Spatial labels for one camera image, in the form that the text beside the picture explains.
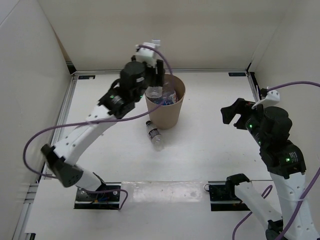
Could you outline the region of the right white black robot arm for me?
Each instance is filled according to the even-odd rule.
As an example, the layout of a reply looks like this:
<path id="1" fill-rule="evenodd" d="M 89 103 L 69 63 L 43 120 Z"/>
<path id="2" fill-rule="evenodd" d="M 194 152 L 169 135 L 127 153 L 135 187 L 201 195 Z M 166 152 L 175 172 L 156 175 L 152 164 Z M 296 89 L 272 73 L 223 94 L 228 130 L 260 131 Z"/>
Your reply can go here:
<path id="1" fill-rule="evenodd" d="M 281 211 L 276 211 L 243 174 L 227 177 L 224 193 L 230 200 L 240 199 L 257 218 L 268 240 L 318 240 L 320 234 L 312 219 L 307 194 L 314 185 L 306 185 L 306 164 L 302 151 L 290 140 L 293 125 L 289 114 L 277 106 L 238 98 L 221 108 L 222 122 L 247 130 L 259 146 L 259 155 L 277 191 Z"/>

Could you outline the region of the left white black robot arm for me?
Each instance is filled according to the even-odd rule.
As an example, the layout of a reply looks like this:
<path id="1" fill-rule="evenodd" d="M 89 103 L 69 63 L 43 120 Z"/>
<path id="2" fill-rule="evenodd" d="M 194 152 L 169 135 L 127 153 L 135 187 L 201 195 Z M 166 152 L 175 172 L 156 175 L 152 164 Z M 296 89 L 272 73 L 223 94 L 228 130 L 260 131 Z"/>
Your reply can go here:
<path id="1" fill-rule="evenodd" d="M 65 188 L 76 186 L 94 200 L 104 197 L 104 181 L 95 173 L 80 167 L 77 162 L 99 136 L 135 108 L 148 87 L 162 85 L 164 74 L 162 60 L 158 59 L 155 66 L 148 66 L 132 58 L 120 71 L 119 78 L 98 100 L 84 123 L 54 145 L 45 144 L 41 148 L 48 168 Z"/>

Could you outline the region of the clear white-cap plastic bottle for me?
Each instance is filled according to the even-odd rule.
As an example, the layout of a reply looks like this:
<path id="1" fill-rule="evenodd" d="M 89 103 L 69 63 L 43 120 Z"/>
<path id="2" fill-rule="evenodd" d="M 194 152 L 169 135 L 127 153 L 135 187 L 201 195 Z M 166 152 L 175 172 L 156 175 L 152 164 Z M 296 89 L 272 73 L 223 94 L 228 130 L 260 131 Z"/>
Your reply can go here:
<path id="1" fill-rule="evenodd" d="M 163 87 L 162 86 L 149 86 L 145 91 L 145 95 L 149 99 L 159 99 L 163 95 Z"/>

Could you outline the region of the black-label plastic bottle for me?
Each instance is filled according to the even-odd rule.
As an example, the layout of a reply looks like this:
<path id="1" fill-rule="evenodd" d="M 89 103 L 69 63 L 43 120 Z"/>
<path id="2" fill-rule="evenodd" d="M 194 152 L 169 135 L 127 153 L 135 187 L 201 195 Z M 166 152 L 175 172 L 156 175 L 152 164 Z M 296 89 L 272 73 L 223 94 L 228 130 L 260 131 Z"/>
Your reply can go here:
<path id="1" fill-rule="evenodd" d="M 164 139 L 157 126 L 150 120 L 146 123 L 146 132 L 156 151 L 164 149 Z"/>

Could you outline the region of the white-blue label plastic bottle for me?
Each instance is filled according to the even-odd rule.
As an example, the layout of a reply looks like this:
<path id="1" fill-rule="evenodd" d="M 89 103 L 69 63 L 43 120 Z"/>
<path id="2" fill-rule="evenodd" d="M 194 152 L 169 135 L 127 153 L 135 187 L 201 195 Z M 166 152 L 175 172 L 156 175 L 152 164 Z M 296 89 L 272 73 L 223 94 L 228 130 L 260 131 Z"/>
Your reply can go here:
<path id="1" fill-rule="evenodd" d="M 163 106 L 173 105 L 178 102 L 174 84 L 171 81 L 165 81 L 162 86 Z"/>

